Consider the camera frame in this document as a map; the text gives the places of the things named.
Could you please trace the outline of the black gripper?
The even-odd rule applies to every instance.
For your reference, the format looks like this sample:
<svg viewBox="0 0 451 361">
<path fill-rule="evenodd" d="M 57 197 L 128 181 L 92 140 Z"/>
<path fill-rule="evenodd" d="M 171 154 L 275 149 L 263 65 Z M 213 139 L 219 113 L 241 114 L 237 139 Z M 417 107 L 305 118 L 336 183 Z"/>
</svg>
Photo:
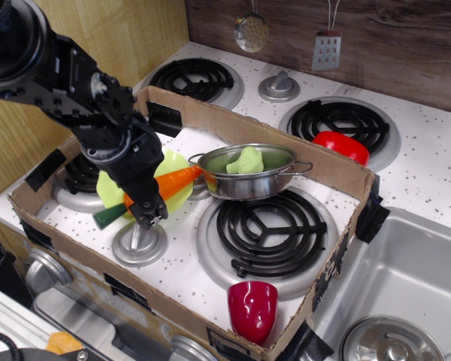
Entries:
<svg viewBox="0 0 451 361">
<path fill-rule="evenodd" d="M 83 155 L 105 171 L 132 200 L 131 213 L 147 229 L 168 218 L 154 174 L 164 160 L 162 145 L 146 117 L 133 114 L 124 127 L 92 115 L 73 121 Z"/>
</svg>

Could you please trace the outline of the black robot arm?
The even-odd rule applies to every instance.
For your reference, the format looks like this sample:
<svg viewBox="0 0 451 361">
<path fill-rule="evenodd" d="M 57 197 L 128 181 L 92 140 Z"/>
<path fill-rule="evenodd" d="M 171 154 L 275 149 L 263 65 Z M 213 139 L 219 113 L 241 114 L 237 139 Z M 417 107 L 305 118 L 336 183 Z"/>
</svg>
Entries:
<svg viewBox="0 0 451 361">
<path fill-rule="evenodd" d="M 83 155 L 131 198 L 140 225 L 167 218 L 154 178 L 162 145 L 132 89 L 56 34 L 32 1 L 0 1 L 0 100 L 33 105 L 69 129 Z"/>
</svg>

